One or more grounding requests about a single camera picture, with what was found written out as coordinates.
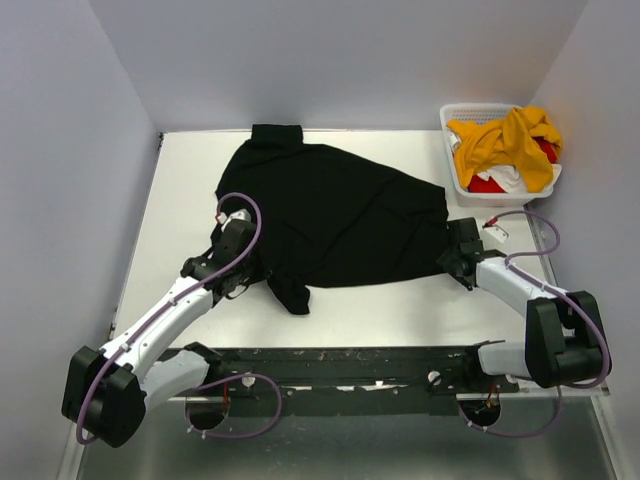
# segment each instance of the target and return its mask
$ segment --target black shirt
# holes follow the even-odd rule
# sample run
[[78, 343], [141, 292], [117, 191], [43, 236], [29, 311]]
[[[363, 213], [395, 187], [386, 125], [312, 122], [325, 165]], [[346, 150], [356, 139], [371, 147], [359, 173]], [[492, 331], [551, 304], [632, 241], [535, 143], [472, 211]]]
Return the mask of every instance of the black shirt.
[[[309, 313], [305, 285], [347, 287], [442, 273], [447, 205], [442, 187], [327, 145], [300, 126], [254, 125], [216, 190], [259, 205], [259, 258], [277, 298]], [[248, 208], [225, 203], [226, 213]]]

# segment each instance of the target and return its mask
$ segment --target white work surface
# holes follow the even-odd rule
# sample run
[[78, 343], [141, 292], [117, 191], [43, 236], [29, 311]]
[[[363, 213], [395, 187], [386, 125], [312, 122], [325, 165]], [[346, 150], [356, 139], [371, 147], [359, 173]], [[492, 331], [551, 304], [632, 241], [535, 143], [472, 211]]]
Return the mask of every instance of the white work surface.
[[[209, 246], [214, 191], [249, 131], [167, 134], [117, 317], [116, 334], [130, 327], [167, 292], [184, 261]], [[389, 165], [447, 190], [450, 219], [481, 224], [502, 211], [461, 208], [455, 201], [440, 131], [306, 131], [306, 143], [325, 143]], [[505, 253], [534, 250], [524, 216], [500, 224]], [[485, 241], [485, 248], [496, 248]], [[537, 258], [520, 266], [543, 278]], [[524, 319], [482, 290], [468, 292], [448, 275], [378, 286], [311, 288], [311, 314], [290, 315], [262, 282], [222, 301], [175, 341], [209, 347], [452, 346], [524, 339]]]

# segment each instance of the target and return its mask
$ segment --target white backdrop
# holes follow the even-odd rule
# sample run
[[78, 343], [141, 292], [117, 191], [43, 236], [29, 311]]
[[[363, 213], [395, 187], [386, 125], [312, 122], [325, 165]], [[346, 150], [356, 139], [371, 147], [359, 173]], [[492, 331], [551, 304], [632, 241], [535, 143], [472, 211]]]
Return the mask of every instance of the white backdrop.
[[0, 478], [56, 477], [71, 355], [107, 336], [157, 135], [84, 0], [0, 15]]
[[527, 103], [586, 0], [90, 0], [165, 131], [437, 128]]

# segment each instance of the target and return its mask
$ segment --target laundry basket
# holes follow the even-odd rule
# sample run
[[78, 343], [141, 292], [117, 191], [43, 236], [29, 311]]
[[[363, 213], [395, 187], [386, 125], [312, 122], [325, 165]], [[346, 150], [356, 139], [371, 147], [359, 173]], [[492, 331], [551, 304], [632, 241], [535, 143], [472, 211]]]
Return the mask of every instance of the laundry basket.
[[440, 123], [444, 135], [445, 149], [451, 171], [451, 178], [456, 192], [458, 204], [462, 207], [521, 207], [536, 198], [545, 198], [553, 193], [553, 187], [539, 193], [471, 193], [460, 186], [456, 164], [453, 161], [453, 151], [449, 142], [450, 131], [447, 123], [450, 120], [463, 122], [476, 122], [478, 125], [490, 120], [504, 118], [509, 111], [517, 105], [503, 103], [454, 103], [445, 105], [440, 109]]

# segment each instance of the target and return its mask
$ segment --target purple cable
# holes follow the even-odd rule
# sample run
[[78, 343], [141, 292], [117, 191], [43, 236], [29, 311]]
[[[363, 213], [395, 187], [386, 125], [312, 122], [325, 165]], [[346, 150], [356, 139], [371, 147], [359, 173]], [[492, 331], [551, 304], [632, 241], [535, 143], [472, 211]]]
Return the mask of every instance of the purple cable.
[[462, 410], [462, 407], [459, 404], [458, 404], [458, 413], [460, 413], [460, 416], [464, 419], [465, 423], [469, 428], [473, 428], [474, 430], [478, 430], [479, 432], [482, 432], [482, 433], [488, 433], [489, 435], [493, 435], [496, 437], [503, 437], [503, 438], [537, 437], [538, 435], [542, 435], [544, 433], [547, 433], [549, 430], [551, 430], [551, 428], [556, 424], [556, 422], [560, 418], [560, 414], [564, 409], [564, 400], [562, 399], [562, 391], [560, 390], [560, 387], [556, 387], [556, 388], [558, 389], [558, 403], [556, 404], [556, 411], [554, 412], [553, 417], [551, 417], [551, 420], [549, 420], [549, 422], [544, 427], [539, 428], [538, 430], [535, 430], [533, 432], [511, 433], [511, 432], [505, 432], [503, 430], [496, 430], [493, 428], [490, 429], [486, 427], [481, 427], [480, 425], [476, 425], [471, 420], [469, 420], [469, 417], [467, 417], [467, 415], [464, 413], [464, 411]]
[[[149, 318], [140, 326], [140, 328], [138, 328], [138, 330], [136, 330], [125, 341], [126, 345], [131, 345], [138, 338], [140, 338], [140, 336], [158, 318], [160, 318], [167, 310], [169, 310], [170, 308], [172, 308], [174, 306], [174, 302], [178, 302], [178, 301], [182, 300], [184, 297], [186, 297], [190, 293], [193, 293], [194, 291], [196, 291], [197, 289], [202, 287], [205, 283], [210, 282], [214, 278], [217, 278], [217, 277], [227, 273], [229, 270], [231, 270], [236, 265], [238, 265], [242, 260], [244, 260], [246, 258], [246, 256], [249, 255], [251, 250], [253, 250], [253, 248], [256, 246], [256, 243], [258, 243], [258, 238], [260, 237], [260, 232], [262, 231], [262, 214], [260, 213], [260, 208], [258, 207], [256, 202], [251, 197], [245, 195], [244, 193], [233, 192], [233, 193], [226, 194], [225, 196], [223, 196], [218, 201], [218, 207], [217, 207], [217, 212], [218, 213], [220, 213], [220, 211], [222, 210], [222, 205], [224, 204], [224, 202], [227, 201], [229, 198], [241, 198], [242, 200], [245, 200], [247, 203], [249, 203], [249, 205], [251, 205], [251, 207], [253, 207], [253, 210], [256, 213], [256, 231], [255, 231], [255, 233], [253, 235], [253, 238], [251, 239], [251, 242], [249, 242], [249, 245], [247, 245], [247, 248], [245, 248], [244, 251], [240, 255], [238, 255], [236, 258], [234, 258], [231, 262], [229, 262], [227, 265], [222, 267], [220, 270], [218, 270], [215, 273], [212, 273], [211, 275], [209, 275], [206, 278], [203, 278], [198, 283], [195, 283], [195, 284], [191, 285], [190, 287], [185, 288], [182, 292], [178, 293], [175, 297], [173, 297], [173, 301], [172, 302], [165, 303], [160, 308], [158, 308], [158, 310], [153, 312], [153, 314], [151, 314], [151, 316], [149, 316]], [[98, 389], [98, 386], [100, 385], [100, 381], [102, 380], [102, 378], [107, 373], [107, 370], [109, 370], [109, 368], [116, 362], [116, 360], [125, 352], [126, 352], [126, 347], [125, 348], [120, 347], [118, 350], [116, 350], [116, 353], [114, 353], [111, 356], [111, 358], [109, 358], [106, 361], [106, 363], [98, 371], [98, 374], [95, 376], [95, 378], [91, 382], [91, 385], [89, 385], [89, 389], [87, 390], [87, 394], [85, 395], [84, 400], [82, 401], [82, 405], [80, 407], [80, 412], [78, 413], [78, 421], [76, 422], [76, 440], [81, 445], [88, 445], [88, 444], [90, 444], [90, 443], [92, 443], [92, 442], [94, 442], [96, 440], [96, 437], [84, 438], [84, 436], [82, 435], [82, 429], [83, 429], [83, 426], [84, 426], [84, 421], [87, 418], [87, 411], [89, 410], [89, 404], [91, 403], [91, 399], [95, 395], [96, 390]]]
[[[548, 225], [549, 228], [551, 228], [551, 230], [553, 230], [553, 233], [555, 235], [555, 240], [556, 241], [551, 247], [549, 247], [549, 248], [547, 248], [545, 250], [540, 250], [540, 251], [535, 251], [535, 252], [518, 252], [518, 253], [512, 253], [511, 255], [507, 255], [507, 257], [504, 259], [504, 263], [505, 263], [505, 265], [507, 266], [507, 268], [509, 270], [514, 272], [520, 278], [522, 278], [522, 279], [526, 280], [527, 282], [537, 286], [538, 288], [541, 288], [542, 290], [546, 290], [547, 292], [552, 293], [553, 295], [555, 295], [556, 297], [560, 298], [562, 301], [567, 303], [573, 309], [573, 311], [575, 311], [582, 318], [582, 320], [586, 323], [587, 327], [589, 327], [589, 329], [593, 332], [594, 336], [596, 337], [596, 339], [598, 341], [598, 346], [600, 347], [600, 350], [602, 352], [602, 369], [600, 370], [600, 373], [598, 374], [598, 376], [592, 382], [584, 383], [584, 384], [573, 383], [573, 384], [569, 384], [567, 386], [568, 387], [572, 387], [572, 388], [580, 388], [580, 389], [587, 389], [587, 388], [597, 387], [607, 377], [607, 375], [609, 373], [609, 368], [611, 366], [611, 355], [610, 355], [610, 352], [609, 352], [609, 348], [607, 346], [607, 342], [604, 339], [602, 333], [600, 333], [600, 330], [598, 330], [598, 327], [596, 327], [595, 323], [593, 323], [593, 320], [591, 320], [589, 315], [587, 315], [587, 313], [582, 308], [580, 308], [580, 306], [578, 304], [576, 304], [573, 300], [571, 300], [571, 298], [569, 298], [567, 295], [565, 295], [564, 292], [561, 292], [557, 288], [554, 288], [554, 287], [552, 287], [551, 285], [548, 285], [545, 282], [541, 282], [536, 277], [528, 274], [524, 270], [520, 269], [518, 266], [516, 266], [513, 263], [511, 263], [511, 261], [514, 258], [518, 258], [518, 257], [541, 257], [543, 255], [548, 255], [548, 254], [550, 254], [552, 252], [555, 252], [558, 249], [558, 247], [560, 246], [560, 232], [559, 232], [558, 228], [550, 220], [547, 220], [542, 215], [538, 215], [537, 213], [529, 212], [529, 211], [526, 211], [526, 210], [511, 210], [511, 211], [508, 211], [508, 212], [499, 213], [498, 215], [493, 217], [492, 220], [495, 221], [495, 220], [498, 220], [499, 218], [506, 217], [507, 215], [516, 215], [516, 214], [535, 217], [538, 220], [540, 220], [543, 223], [545, 223], [546, 225]], [[542, 435], [542, 434], [548, 432], [555, 425], [555, 423], [558, 421], [558, 419], [560, 418], [560, 414], [562, 413], [562, 410], [564, 408], [564, 400], [562, 398], [562, 391], [560, 390], [560, 387], [558, 386], [556, 388], [558, 390], [558, 404], [556, 406], [556, 411], [555, 411], [553, 417], [551, 418], [551, 420], [544, 427], [542, 427], [542, 428], [540, 428], [540, 429], [538, 429], [538, 430], [536, 430], [534, 432], [529, 432], [529, 433], [510, 433], [510, 432], [504, 432], [504, 431], [501, 431], [501, 430], [488, 429], [488, 428], [485, 428], [485, 427], [481, 427], [480, 425], [476, 425], [471, 420], [469, 420], [469, 418], [466, 416], [466, 414], [464, 413], [464, 411], [462, 410], [462, 407], [460, 407], [460, 405], [458, 405], [458, 413], [460, 414], [460, 416], [462, 416], [462, 418], [465, 420], [465, 422], [467, 423], [467, 425], [470, 428], [473, 428], [473, 429], [478, 430], [480, 432], [488, 433], [490, 435], [495, 435], [495, 436], [498, 436], [498, 437], [506, 437], [506, 438], [531, 438], [531, 437], [536, 437], [538, 435]]]
[[598, 327], [596, 327], [595, 323], [593, 323], [593, 320], [591, 320], [587, 312], [585, 312], [582, 308], [580, 308], [580, 306], [576, 302], [571, 300], [571, 298], [569, 298], [564, 292], [558, 290], [557, 288], [552, 287], [551, 285], [548, 285], [545, 282], [541, 282], [536, 277], [528, 274], [524, 270], [520, 269], [518, 266], [511, 263], [511, 261], [514, 258], [540, 257], [542, 255], [547, 255], [549, 253], [556, 251], [560, 246], [560, 232], [558, 231], [558, 228], [550, 220], [547, 220], [542, 215], [538, 215], [537, 213], [533, 213], [533, 212], [528, 212], [526, 210], [512, 210], [509, 212], [500, 213], [495, 217], [493, 217], [493, 220], [497, 220], [507, 215], [515, 215], [515, 214], [528, 215], [531, 217], [535, 217], [538, 220], [541, 220], [546, 225], [548, 225], [549, 228], [551, 228], [551, 230], [553, 230], [553, 233], [555, 234], [555, 237], [556, 237], [556, 241], [554, 245], [547, 248], [546, 250], [541, 250], [539, 252], [518, 252], [518, 253], [512, 253], [511, 255], [507, 255], [507, 257], [504, 259], [504, 263], [509, 270], [514, 272], [520, 278], [523, 278], [524, 280], [535, 285], [536, 287], [541, 288], [542, 290], [546, 290], [547, 292], [552, 293], [556, 297], [560, 298], [563, 302], [569, 305], [573, 309], [573, 311], [580, 316], [580, 318], [582, 318], [584, 323], [586, 323], [589, 330], [591, 330], [593, 335], [596, 337], [596, 340], [598, 341], [598, 347], [600, 347], [600, 351], [602, 352], [602, 368], [598, 376], [593, 381], [589, 383], [572, 383], [567, 386], [572, 388], [579, 388], [579, 389], [589, 389], [589, 388], [597, 387], [604, 381], [605, 378], [607, 378], [607, 375], [609, 374], [609, 369], [611, 368], [611, 353], [609, 352], [607, 341], [604, 339], [604, 336], [602, 335]]
[[278, 419], [280, 418], [280, 413], [282, 412], [282, 394], [280, 393], [280, 388], [278, 388], [278, 385], [276, 384], [276, 382], [274, 382], [271, 378], [267, 377], [266, 375], [261, 375], [259, 373], [250, 373], [250, 372], [240, 373], [238, 375], [232, 375], [230, 377], [223, 378], [221, 380], [216, 380], [215, 382], [211, 382], [206, 385], [202, 385], [196, 388], [196, 390], [197, 391], [205, 390], [207, 388], [217, 387], [218, 385], [222, 385], [227, 382], [232, 382], [234, 380], [240, 380], [242, 378], [248, 378], [248, 377], [264, 380], [269, 385], [271, 385], [271, 387], [273, 387], [273, 389], [276, 392], [276, 397], [278, 400], [278, 406], [276, 407], [276, 412], [273, 414], [273, 417], [271, 417], [271, 420], [269, 420], [269, 422], [264, 427], [259, 428], [258, 430], [255, 430], [253, 432], [237, 433], [237, 434], [215, 433], [215, 432], [210, 432], [208, 430], [198, 430], [197, 428], [193, 427], [193, 422], [191, 421], [191, 411], [187, 410], [187, 421], [189, 422], [189, 425], [190, 425], [189, 428], [193, 428], [193, 430], [195, 430], [196, 432], [206, 435], [207, 437], [226, 438], [230, 440], [244, 440], [246, 438], [253, 438], [253, 437], [257, 437], [258, 435], [262, 435], [264, 432], [266, 432], [271, 427], [273, 427], [278, 421]]

